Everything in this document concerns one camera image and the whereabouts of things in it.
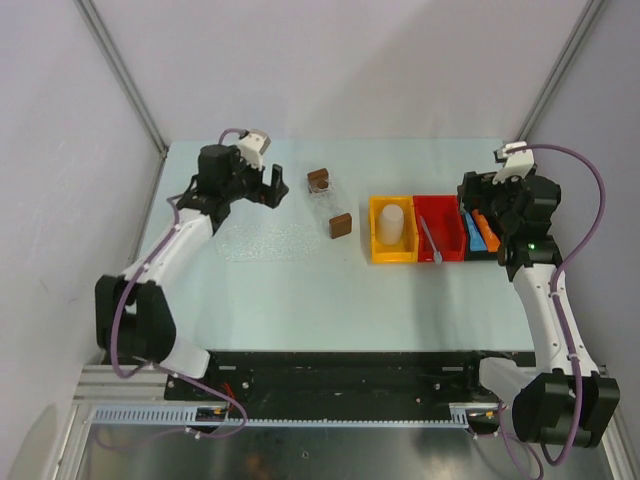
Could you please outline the brown wooden block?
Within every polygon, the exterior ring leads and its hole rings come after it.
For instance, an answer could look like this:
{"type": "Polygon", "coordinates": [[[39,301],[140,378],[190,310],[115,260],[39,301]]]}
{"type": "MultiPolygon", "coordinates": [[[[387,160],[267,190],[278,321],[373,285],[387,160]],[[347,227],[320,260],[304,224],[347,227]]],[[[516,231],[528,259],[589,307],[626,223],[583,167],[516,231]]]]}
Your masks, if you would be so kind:
{"type": "Polygon", "coordinates": [[[344,213],[329,220],[329,236],[331,239],[337,239],[346,236],[352,232],[352,216],[350,213],[344,213]]]}

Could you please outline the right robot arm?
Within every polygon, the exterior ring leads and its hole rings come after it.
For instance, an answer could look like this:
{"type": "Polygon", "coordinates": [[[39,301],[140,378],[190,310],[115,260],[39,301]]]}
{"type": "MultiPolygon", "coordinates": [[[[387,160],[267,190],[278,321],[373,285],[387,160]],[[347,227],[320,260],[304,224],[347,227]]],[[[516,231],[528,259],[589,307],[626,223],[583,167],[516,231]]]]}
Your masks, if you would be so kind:
{"type": "Polygon", "coordinates": [[[582,341],[550,235],[561,188],[534,173],[497,182],[489,173],[465,173],[457,188],[464,212],[480,213],[501,245],[498,262],[523,305],[535,352],[529,374],[505,357],[485,357],[463,373],[473,401],[495,394],[511,410],[519,440],[594,448],[620,400],[615,379],[601,375],[582,341]]]}

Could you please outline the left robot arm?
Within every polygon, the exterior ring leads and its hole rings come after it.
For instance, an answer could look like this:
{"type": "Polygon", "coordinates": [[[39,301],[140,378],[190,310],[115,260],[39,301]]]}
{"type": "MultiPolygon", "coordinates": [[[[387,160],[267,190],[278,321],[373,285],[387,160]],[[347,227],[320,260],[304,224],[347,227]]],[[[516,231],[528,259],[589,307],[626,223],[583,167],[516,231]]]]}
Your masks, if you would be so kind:
{"type": "Polygon", "coordinates": [[[162,236],[121,274],[96,282],[96,338],[111,361],[141,358],[187,376],[187,389],[202,400],[219,392],[221,376],[208,367],[209,352],[179,337],[164,289],[214,237],[234,202],[280,205],[289,191],[282,167],[273,165],[270,183],[263,181],[269,144],[262,133],[245,130],[232,145],[202,147],[197,173],[168,200],[173,217],[162,236]]]}

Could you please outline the white paper cup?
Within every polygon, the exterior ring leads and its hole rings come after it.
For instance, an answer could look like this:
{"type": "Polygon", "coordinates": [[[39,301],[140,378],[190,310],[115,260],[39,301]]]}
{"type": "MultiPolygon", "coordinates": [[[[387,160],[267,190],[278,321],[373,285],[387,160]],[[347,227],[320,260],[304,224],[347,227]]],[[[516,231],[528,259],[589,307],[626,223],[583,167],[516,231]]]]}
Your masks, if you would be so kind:
{"type": "Polygon", "coordinates": [[[404,211],[398,204],[387,204],[379,215],[379,241],[384,245],[400,242],[404,230],[404,211]]]}

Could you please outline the clear plastic tray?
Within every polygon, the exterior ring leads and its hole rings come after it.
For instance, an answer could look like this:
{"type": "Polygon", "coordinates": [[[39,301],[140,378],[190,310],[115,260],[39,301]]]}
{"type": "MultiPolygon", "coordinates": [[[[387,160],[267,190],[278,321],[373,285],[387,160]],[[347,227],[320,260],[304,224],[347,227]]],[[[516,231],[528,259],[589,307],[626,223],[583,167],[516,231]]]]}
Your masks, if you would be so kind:
{"type": "Polygon", "coordinates": [[[318,193],[296,189],[275,210],[244,205],[216,233],[216,252],[231,262],[304,260],[329,240],[329,220],[348,209],[345,194],[334,187],[318,193]]]}

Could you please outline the brown block with hole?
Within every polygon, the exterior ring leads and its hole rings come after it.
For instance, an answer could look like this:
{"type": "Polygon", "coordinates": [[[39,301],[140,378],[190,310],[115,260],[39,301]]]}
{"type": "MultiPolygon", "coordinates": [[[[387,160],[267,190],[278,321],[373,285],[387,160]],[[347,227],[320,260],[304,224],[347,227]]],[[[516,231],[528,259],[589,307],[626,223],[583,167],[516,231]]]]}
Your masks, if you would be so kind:
{"type": "Polygon", "coordinates": [[[318,169],[307,174],[307,185],[310,193],[320,193],[329,187],[329,172],[326,168],[318,169]]]}

